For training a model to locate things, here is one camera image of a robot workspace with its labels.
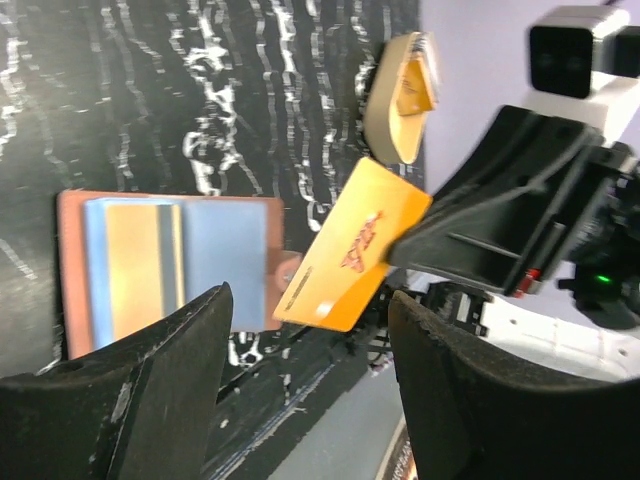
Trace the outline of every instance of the orange card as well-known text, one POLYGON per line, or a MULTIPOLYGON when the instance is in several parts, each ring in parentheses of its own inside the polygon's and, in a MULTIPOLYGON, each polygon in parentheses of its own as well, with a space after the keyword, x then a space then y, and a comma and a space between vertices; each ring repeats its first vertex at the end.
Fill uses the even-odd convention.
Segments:
POLYGON ((376 161, 360 159, 274 317, 351 330, 385 278, 388 248, 430 204, 423 191, 376 161))

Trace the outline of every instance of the black and white marble surface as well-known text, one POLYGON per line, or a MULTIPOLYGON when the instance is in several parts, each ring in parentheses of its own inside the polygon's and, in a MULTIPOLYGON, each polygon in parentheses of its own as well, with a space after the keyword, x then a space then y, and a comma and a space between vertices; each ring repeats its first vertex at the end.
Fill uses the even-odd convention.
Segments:
MULTIPOLYGON (((305 251, 368 153, 368 85, 418 1, 0 0, 0 376, 62 350, 63 189, 278 196, 305 251)), ((287 328, 232 338, 227 376, 287 328)))

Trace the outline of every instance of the printed logo on card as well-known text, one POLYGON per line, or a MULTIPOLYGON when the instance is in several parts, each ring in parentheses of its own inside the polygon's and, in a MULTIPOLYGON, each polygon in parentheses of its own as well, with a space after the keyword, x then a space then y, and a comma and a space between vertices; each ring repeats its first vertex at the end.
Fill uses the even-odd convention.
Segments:
POLYGON ((367 219, 364 226, 360 229, 358 236, 353 241, 351 248, 347 252, 347 255, 342 260, 341 267, 348 267, 357 273, 362 273, 365 270, 363 253, 376 236, 376 223, 382 218, 382 212, 378 212, 367 219))

